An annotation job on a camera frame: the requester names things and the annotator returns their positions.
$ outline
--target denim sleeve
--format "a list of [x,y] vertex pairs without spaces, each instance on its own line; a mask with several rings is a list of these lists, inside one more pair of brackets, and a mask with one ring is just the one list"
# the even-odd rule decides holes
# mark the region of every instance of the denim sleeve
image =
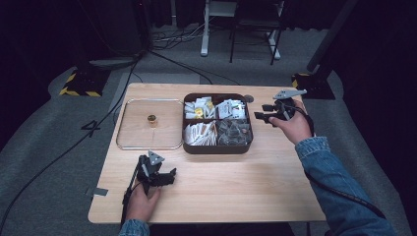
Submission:
[[141,220],[128,219],[122,225],[119,236],[149,236],[149,227]]
[[[313,137],[295,146],[304,170],[322,184],[371,202],[362,187],[330,152],[325,137]],[[312,184],[334,235],[395,235],[390,223],[366,207]]]

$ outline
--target gray carpet floor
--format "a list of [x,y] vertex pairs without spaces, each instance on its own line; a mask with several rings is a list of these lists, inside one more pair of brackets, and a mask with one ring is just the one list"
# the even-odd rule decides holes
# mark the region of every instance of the gray carpet floor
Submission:
[[[285,31],[279,47],[281,59],[272,66],[268,48],[258,46],[256,49],[236,47],[230,64],[229,32],[220,29],[211,31],[208,57],[200,56],[200,37],[155,52],[198,68],[196,71],[216,85],[238,83],[242,86],[290,87],[291,75],[307,72],[306,66],[326,33],[325,30]],[[14,203],[3,235],[116,235],[119,231],[117,224],[92,224],[88,221],[91,197],[86,195],[86,190],[95,187],[98,181],[114,131],[114,119],[118,115],[107,115],[107,112],[115,97],[120,95],[117,90],[129,68],[111,72],[102,97],[59,95],[73,70],[69,68],[52,81],[49,86],[52,98],[31,115],[0,153],[2,215],[24,185],[62,155],[31,182]],[[134,72],[139,77],[153,74],[169,83],[182,83],[175,76],[168,78],[169,75],[186,74],[199,78],[200,84],[209,84],[201,75],[151,54],[144,56]],[[147,82],[160,83],[160,80]],[[328,137],[333,152],[386,214],[397,234],[411,235],[398,192],[349,116],[342,100],[343,87],[339,77],[332,73],[328,82],[336,100],[305,100],[317,134]],[[100,130],[65,152],[87,133],[81,127],[103,117],[107,118],[100,124]],[[305,222],[292,222],[291,226],[296,235],[305,235]],[[325,222],[312,223],[312,235],[324,235],[327,230]]]

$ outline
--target chair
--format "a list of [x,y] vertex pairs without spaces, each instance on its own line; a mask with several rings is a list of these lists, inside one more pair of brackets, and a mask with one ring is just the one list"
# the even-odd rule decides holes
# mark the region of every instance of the chair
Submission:
[[[233,19],[233,26],[231,30],[231,52],[230,60],[231,63],[233,60],[233,52],[235,44],[246,44],[246,45],[259,45],[259,43],[254,42],[237,42],[236,31],[268,31],[268,40],[267,42],[262,42],[263,44],[268,44],[268,47],[273,47],[272,58],[270,64],[273,64],[274,56],[276,53],[277,45],[279,43],[279,38],[281,37],[281,32],[285,30],[283,25],[283,16],[284,10],[287,4],[284,4],[282,11],[279,13],[279,2],[282,1],[270,1],[270,0],[238,0],[236,4],[235,16]],[[275,36],[275,31],[278,31],[277,39],[275,43],[273,42],[273,37]]]

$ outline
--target person's hand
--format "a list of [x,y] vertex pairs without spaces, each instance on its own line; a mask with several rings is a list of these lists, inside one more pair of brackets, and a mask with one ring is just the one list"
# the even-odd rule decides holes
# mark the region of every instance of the person's hand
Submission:
[[139,185],[135,188],[129,200],[126,220],[138,219],[143,222],[148,222],[159,199],[161,188],[158,187],[152,197],[148,199],[144,187],[142,184]]
[[[301,101],[294,100],[295,106],[304,109],[304,104]],[[297,145],[301,141],[311,138],[309,123],[300,112],[296,111],[294,116],[289,121],[283,121],[276,117],[269,117],[268,119],[272,125],[279,127],[288,138],[290,142]]]

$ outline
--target small cylindrical object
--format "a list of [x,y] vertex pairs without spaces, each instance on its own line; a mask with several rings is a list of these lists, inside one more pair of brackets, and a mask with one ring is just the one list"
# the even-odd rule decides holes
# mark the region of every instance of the small cylindrical object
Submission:
[[151,128],[156,128],[157,125],[157,121],[156,121],[156,116],[155,115],[149,115],[148,116],[148,122]]

